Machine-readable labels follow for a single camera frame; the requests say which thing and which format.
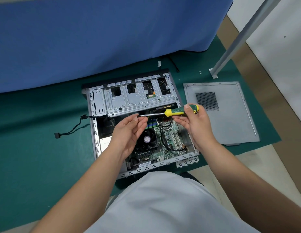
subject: label sticker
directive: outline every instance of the label sticker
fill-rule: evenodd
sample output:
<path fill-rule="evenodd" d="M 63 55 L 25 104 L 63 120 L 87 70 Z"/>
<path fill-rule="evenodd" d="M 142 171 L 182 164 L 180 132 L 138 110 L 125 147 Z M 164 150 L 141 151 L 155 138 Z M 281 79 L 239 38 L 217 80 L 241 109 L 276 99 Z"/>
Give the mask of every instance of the label sticker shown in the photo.
<path fill-rule="evenodd" d="M 147 166 L 147 165 L 150 165 L 150 164 L 151 164 L 151 161 L 139 164 L 139 167 L 144 167 L 144 166 Z"/>

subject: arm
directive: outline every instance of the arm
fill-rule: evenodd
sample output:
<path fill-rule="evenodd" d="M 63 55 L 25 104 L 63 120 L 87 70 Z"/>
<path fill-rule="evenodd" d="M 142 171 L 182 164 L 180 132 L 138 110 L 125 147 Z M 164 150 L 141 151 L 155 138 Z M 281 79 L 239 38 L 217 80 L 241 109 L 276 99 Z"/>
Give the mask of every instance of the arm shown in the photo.
<path fill-rule="evenodd" d="M 131 154 L 147 118 L 133 114 L 115 126 L 111 142 L 86 173 L 43 217 L 32 233 L 84 232 L 105 212 L 122 162 Z"/>
<path fill-rule="evenodd" d="M 301 208 L 216 141 L 201 105 L 198 114 L 184 109 L 188 117 L 174 120 L 188 130 L 241 219 L 261 232 L 301 232 Z"/>

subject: circuit board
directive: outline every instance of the circuit board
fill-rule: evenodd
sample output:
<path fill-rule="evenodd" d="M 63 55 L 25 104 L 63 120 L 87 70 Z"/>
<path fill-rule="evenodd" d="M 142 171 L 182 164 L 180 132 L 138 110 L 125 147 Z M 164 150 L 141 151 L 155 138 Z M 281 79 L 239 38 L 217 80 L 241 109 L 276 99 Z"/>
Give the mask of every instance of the circuit board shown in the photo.
<path fill-rule="evenodd" d="M 161 124 L 166 126 L 170 124 L 170 121 L 161 122 Z M 150 162 L 150 161 L 154 163 L 154 162 L 163 161 L 187 153 L 187 149 L 184 149 L 182 151 L 172 151 L 170 149 L 167 149 L 163 145 L 161 139 L 160 127 L 158 123 L 156 125 L 152 125 L 151 129 L 155 131 L 158 146 L 147 150 L 141 150 L 139 149 L 139 147 L 136 146 L 132 154 L 129 156 L 128 160 L 130 158 L 136 158 L 139 162 L 138 164 Z M 166 145 L 168 145 L 169 148 L 182 149 L 185 147 L 176 122 L 172 121 L 170 126 L 161 127 L 161 130 L 164 133 L 165 140 L 167 142 Z"/>

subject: open computer chassis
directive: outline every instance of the open computer chassis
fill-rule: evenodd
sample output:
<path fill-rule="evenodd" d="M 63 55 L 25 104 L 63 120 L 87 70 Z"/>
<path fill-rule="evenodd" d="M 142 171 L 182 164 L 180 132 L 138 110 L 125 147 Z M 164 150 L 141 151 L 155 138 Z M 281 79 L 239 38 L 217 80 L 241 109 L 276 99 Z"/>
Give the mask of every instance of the open computer chassis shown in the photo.
<path fill-rule="evenodd" d="M 94 159 L 108 146 L 115 125 L 134 114 L 164 112 L 183 106 L 168 69 L 114 78 L 84 85 L 88 101 Z M 176 163 L 198 162 L 189 134 L 167 117 L 149 117 L 132 154 L 124 161 L 117 179 Z"/>

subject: person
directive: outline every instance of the person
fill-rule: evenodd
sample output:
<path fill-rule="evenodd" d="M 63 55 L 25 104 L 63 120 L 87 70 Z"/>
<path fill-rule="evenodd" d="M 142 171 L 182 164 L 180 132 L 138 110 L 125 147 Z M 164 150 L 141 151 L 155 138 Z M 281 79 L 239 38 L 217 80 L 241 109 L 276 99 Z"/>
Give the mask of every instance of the person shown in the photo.
<path fill-rule="evenodd" d="M 114 128 L 106 150 L 33 229 L 41 232 L 301 232 L 301 208 L 220 145 L 205 109 L 173 116 L 191 135 L 240 218 L 200 183 L 149 172 L 105 210 L 122 162 L 146 128 L 133 114 Z"/>

